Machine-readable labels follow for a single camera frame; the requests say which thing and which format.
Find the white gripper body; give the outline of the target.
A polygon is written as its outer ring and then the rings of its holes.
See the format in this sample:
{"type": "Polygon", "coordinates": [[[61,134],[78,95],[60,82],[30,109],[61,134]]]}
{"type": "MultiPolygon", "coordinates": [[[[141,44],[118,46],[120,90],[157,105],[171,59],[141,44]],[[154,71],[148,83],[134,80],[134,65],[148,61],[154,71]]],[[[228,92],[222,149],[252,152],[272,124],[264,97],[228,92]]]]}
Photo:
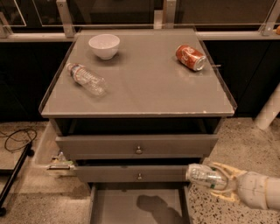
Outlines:
{"type": "Polygon", "coordinates": [[[253,209],[267,209],[267,176],[256,172],[246,172],[237,179],[237,195],[241,202],[253,209]]]}

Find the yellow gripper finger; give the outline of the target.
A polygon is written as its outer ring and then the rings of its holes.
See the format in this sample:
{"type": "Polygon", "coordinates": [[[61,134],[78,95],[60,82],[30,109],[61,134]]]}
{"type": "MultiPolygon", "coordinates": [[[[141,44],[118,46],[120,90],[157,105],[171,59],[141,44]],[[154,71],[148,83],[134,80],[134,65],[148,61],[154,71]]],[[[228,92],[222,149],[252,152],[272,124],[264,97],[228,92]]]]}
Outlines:
{"type": "Polygon", "coordinates": [[[237,196],[236,192],[233,189],[227,189],[227,190],[214,190],[212,189],[210,191],[210,193],[222,200],[226,200],[229,202],[235,202],[235,203],[239,203],[240,199],[237,196]]]}
{"type": "Polygon", "coordinates": [[[217,162],[211,162],[209,166],[214,168],[227,182],[236,181],[239,177],[248,173],[247,171],[237,169],[233,166],[217,162]]]}

